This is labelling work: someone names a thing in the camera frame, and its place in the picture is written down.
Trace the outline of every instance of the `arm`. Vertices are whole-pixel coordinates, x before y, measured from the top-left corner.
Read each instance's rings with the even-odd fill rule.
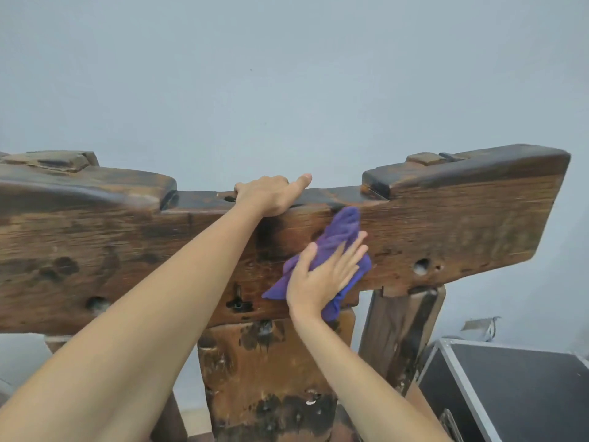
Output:
[[[410,405],[321,319],[321,310],[357,271],[366,233],[344,253],[340,246],[309,272],[317,252],[310,244],[293,271],[286,299],[294,327],[366,442],[448,442],[434,422]]]
[[[147,440],[263,216],[309,185],[262,177],[235,206],[94,319],[0,409],[0,440]]]

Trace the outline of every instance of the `black box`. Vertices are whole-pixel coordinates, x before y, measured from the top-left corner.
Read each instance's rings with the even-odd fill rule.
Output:
[[[574,354],[441,339],[418,385],[464,442],[589,442],[589,362]]]

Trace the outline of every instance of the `hand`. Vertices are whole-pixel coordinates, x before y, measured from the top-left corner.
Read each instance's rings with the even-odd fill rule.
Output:
[[[263,217],[273,217],[285,212],[298,196],[311,184],[311,174],[301,175],[289,184],[283,176],[262,177],[249,183],[235,185],[237,203],[251,203],[261,208]]]
[[[368,251],[368,246],[362,245],[367,235],[367,232],[360,231],[358,238],[346,252],[343,251],[343,243],[328,260],[313,271],[309,271],[309,266],[317,255],[317,244],[310,243],[300,253],[286,290],[292,318],[321,318],[321,310],[358,271],[357,263]]]

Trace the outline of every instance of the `microfiber towel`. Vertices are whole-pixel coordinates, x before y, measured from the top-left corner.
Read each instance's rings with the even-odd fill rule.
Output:
[[[310,270],[314,270],[323,262],[329,259],[337,247],[346,242],[345,249],[354,243],[360,232],[360,211],[355,207],[346,207],[335,214],[332,222],[325,229],[323,234],[317,239],[317,255],[311,262]],[[283,276],[261,297],[264,299],[285,299],[286,289],[291,280],[291,274],[298,262],[299,255],[287,260],[282,269]],[[325,321],[333,321],[339,315],[340,303],[346,293],[358,282],[368,270],[372,268],[372,262],[365,254],[358,262],[358,271],[348,285],[346,285],[337,295],[325,306],[321,316]]]

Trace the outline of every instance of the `gray wall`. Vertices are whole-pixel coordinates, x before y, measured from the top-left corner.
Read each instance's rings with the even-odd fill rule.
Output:
[[[566,149],[534,260],[448,286],[435,336],[499,315],[498,341],[589,350],[588,6],[0,0],[0,149],[92,149],[186,190],[305,171],[316,187],[359,184],[418,151]],[[18,385],[47,353],[32,341],[17,354],[12,338],[0,377]],[[183,407],[203,405],[198,382],[192,357]]]

